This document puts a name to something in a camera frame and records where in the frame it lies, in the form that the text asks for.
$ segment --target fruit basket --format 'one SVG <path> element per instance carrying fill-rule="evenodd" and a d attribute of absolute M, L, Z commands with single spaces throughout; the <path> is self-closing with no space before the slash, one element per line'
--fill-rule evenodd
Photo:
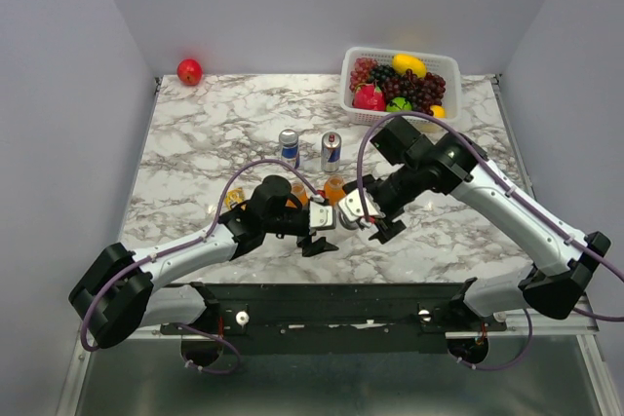
<path fill-rule="evenodd" d="M 358 58 L 367 57 L 376 60 L 378 65 L 392 65 L 392 59 L 396 54 L 407 54 L 417 57 L 427 67 L 427 71 L 437 74 L 444 79 L 445 88 L 444 97 L 442 97 L 442 107 L 445 109 L 444 121 L 450 125 L 459 120 L 461 114 L 461 77 L 459 75 L 459 67 L 454 58 L 445 56 L 435 56 L 431 54 L 412 53 L 404 51 L 391 51 L 386 49 L 373 48 L 351 48 L 347 51 L 344 62 L 342 62 L 342 73 L 340 76 L 340 106 L 344 109 L 349 117 L 349 121 L 354 124 L 362 124 L 371 126 L 382 117 L 388 115 L 388 112 L 371 111 L 367 109 L 358 109 L 353 107 L 354 92 L 350 89 L 351 72 L 355 69 L 355 63 Z M 441 128 L 433 123 L 426 122 L 422 119 L 408 117 L 415 127 L 422 132 L 436 132 Z"/>

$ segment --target gray floor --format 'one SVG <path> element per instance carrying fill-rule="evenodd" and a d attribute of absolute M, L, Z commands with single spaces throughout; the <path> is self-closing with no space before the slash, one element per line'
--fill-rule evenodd
<path fill-rule="evenodd" d="M 497 338 L 501 362 L 522 338 Z M 419 354 L 246 358 L 236 375 L 185 369 L 175 340 L 128 340 L 91 358 L 79 415 L 595 415 L 575 337 L 537 337 L 527 359 L 476 372 Z"/>

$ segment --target white marble surface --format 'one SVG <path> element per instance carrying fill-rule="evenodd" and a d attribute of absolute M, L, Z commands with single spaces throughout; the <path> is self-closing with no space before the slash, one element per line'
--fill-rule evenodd
<path fill-rule="evenodd" d="M 245 162 L 278 155 L 280 130 L 300 132 L 301 170 L 321 188 L 321 135 L 343 137 L 340 174 L 355 176 L 355 156 L 366 127 L 352 126 L 338 105 L 337 75 L 208 76 L 197 88 L 165 77 L 140 163 L 122 241 L 152 246 L 209 224 L 229 175 Z M 491 84 L 464 77 L 465 111 L 456 126 L 483 146 L 519 183 Z M 365 173 L 391 167 L 370 147 Z M 277 166 L 260 166 L 238 183 L 250 196 Z M 294 238 L 267 236 L 262 247 L 227 264 L 186 277 L 208 283 L 461 282 L 491 277 L 528 263 L 505 235 L 451 197 L 425 193 L 402 219 L 408 230 L 385 246 L 368 241 L 373 231 L 337 229 L 326 234 L 339 251 L 303 258 Z"/>

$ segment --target soda can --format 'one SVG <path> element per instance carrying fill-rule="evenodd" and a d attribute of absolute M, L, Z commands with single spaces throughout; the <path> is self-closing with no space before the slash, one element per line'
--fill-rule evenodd
<path fill-rule="evenodd" d="M 282 161 L 297 169 L 299 167 L 299 134 L 291 129 L 280 132 Z"/>
<path fill-rule="evenodd" d="M 340 167 L 342 138 L 337 132 L 327 132 L 321 139 L 321 169 L 336 172 Z"/>

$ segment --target gray wall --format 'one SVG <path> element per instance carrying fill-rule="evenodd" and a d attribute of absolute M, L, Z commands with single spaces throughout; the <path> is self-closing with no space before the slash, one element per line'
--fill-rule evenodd
<path fill-rule="evenodd" d="M 624 0 L 546 0 L 504 73 L 503 96 L 539 201 L 601 230 L 624 268 Z M 605 269 L 594 309 L 624 315 L 624 287 Z M 600 342 L 624 395 L 624 326 Z"/>
<path fill-rule="evenodd" d="M 544 0 L 115 0 L 149 65 L 194 55 L 212 72 L 337 72 L 371 45 L 499 72 Z"/>
<path fill-rule="evenodd" d="M 0 0 L 0 57 L 0 414 L 52 415 L 154 82 L 113 0 Z"/>

